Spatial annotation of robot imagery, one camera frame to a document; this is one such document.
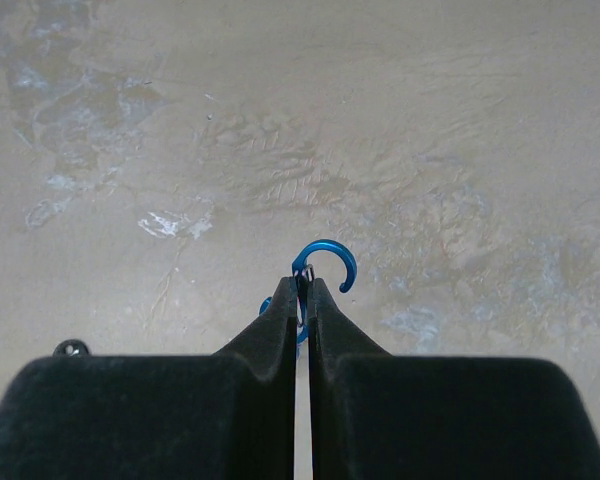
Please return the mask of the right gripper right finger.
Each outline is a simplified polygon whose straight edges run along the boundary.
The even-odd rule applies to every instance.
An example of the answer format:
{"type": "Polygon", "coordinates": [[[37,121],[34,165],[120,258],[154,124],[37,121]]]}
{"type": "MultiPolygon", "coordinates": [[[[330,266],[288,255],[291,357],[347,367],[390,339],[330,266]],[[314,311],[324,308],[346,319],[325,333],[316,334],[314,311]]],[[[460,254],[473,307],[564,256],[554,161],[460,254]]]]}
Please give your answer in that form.
{"type": "Polygon", "coordinates": [[[397,356],[308,291],[317,479],[600,479],[579,392],[537,358],[397,356]]]}

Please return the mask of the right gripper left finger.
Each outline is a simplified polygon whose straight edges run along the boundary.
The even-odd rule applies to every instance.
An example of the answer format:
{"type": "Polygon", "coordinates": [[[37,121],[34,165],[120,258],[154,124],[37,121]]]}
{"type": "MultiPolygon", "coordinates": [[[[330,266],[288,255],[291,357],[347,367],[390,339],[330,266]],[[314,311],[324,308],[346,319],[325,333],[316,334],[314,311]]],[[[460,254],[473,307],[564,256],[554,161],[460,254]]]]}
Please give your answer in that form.
{"type": "Polygon", "coordinates": [[[0,402],[0,479],[290,479],[296,286],[210,355],[49,356],[0,402]]]}

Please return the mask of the blue carabiner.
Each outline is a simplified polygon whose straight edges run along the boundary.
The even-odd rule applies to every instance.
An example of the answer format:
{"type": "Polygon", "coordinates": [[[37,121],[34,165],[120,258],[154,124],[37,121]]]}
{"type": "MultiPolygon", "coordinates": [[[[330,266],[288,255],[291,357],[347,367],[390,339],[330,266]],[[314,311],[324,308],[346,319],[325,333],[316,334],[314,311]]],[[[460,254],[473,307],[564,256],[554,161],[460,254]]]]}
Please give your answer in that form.
{"type": "Polygon", "coordinates": [[[302,344],[307,341],[312,330],[317,328],[317,340],[320,342],[320,332],[325,321],[334,321],[335,333],[341,338],[334,344],[335,355],[345,352],[362,352],[365,348],[374,349],[374,341],[337,307],[331,294],[324,285],[316,285],[314,268],[308,263],[308,257],[317,251],[327,251],[335,254],[346,269],[346,279],[340,285],[341,293],[348,292],[357,276],[357,264],[351,251],[334,240],[316,240],[308,244],[292,262],[293,280],[297,290],[297,304],[300,311],[297,321],[295,361],[301,354],[302,344]]]}

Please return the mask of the black tag key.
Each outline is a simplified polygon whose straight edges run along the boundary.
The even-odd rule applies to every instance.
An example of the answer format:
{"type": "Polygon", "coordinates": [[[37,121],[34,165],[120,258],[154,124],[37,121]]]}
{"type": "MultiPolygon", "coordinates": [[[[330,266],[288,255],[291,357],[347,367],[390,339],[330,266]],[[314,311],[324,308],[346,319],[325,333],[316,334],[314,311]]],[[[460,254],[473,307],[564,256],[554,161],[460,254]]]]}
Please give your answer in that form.
{"type": "Polygon", "coordinates": [[[90,350],[88,346],[79,339],[67,339],[60,342],[52,353],[53,356],[60,357],[81,357],[89,356],[90,350]]]}

